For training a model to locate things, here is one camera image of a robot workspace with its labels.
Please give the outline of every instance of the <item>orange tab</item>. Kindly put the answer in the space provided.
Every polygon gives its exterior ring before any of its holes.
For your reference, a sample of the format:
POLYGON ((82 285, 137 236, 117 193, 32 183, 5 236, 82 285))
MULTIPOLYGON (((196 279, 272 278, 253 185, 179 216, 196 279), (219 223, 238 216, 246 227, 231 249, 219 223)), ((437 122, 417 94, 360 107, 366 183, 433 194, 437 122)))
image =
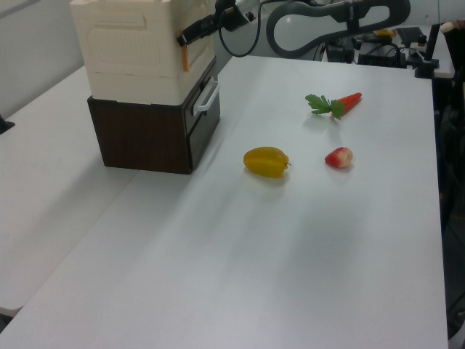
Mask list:
POLYGON ((189 53, 187 52, 187 45, 181 47, 181 57, 182 57, 182 70, 189 73, 189 53))

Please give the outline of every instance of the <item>plastic vegetable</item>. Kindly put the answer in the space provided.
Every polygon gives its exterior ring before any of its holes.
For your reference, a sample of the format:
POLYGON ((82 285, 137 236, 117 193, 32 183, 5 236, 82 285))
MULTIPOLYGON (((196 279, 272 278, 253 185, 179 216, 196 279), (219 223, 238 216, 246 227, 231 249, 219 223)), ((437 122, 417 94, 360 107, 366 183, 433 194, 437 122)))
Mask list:
POLYGON ((354 154, 349 148, 340 147, 334 151, 331 151, 326 157, 325 162, 337 169, 348 167, 352 162, 354 154))
POLYGON ((380 29, 374 33, 376 36, 391 36, 393 38, 397 35, 392 29, 380 29))
POLYGON ((260 147, 248 151, 244 155, 244 164, 256 175, 278 178, 288 168, 289 158, 281 150, 274 147, 260 147))
POLYGON ((314 110, 314 114, 324 114, 332 112, 336 119, 340 119, 344 114, 354 108, 362 98, 361 93, 354 93, 353 95, 339 98, 338 100, 327 100, 325 96, 318 97, 317 95, 308 95, 305 99, 308 105, 314 110))

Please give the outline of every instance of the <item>table surface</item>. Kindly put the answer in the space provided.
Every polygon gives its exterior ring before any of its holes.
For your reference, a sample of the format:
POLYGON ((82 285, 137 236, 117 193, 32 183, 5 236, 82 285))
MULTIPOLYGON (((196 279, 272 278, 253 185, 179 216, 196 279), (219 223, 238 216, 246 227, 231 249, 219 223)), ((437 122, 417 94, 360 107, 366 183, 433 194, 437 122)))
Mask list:
POLYGON ((136 171, 106 168, 85 70, 8 120, 0 135, 0 313, 31 298, 136 171))
POLYGON ((446 349, 431 82, 263 57, 219 80, 199 168, 139 171, 0 348, 446 349), (356 91, 341 121, 304 99, 356 91), (266 145, 284 178, 244 169, 266 145), (349 170, 324 163, 339 146, 349 170))

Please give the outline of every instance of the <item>white wall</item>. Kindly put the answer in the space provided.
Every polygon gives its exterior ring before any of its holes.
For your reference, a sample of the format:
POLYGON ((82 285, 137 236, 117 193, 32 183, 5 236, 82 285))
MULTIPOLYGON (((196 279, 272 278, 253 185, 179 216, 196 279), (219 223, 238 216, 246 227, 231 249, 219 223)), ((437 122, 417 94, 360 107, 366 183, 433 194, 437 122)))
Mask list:
POLYGON ((84 64, 69 3, 40 0, 0 19, 0 114, 4 118, 84 64))

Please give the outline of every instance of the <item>white storage container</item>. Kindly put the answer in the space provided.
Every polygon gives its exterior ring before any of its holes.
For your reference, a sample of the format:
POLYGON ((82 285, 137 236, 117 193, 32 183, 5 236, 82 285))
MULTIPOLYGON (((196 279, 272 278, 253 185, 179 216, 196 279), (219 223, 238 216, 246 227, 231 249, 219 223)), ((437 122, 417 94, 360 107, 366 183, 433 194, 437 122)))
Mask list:
POLYGON ((72 0, 92 97, 181 105, 214 59, 212 37, 187 47, 176 37, 210 13, 209 0, 72 0))

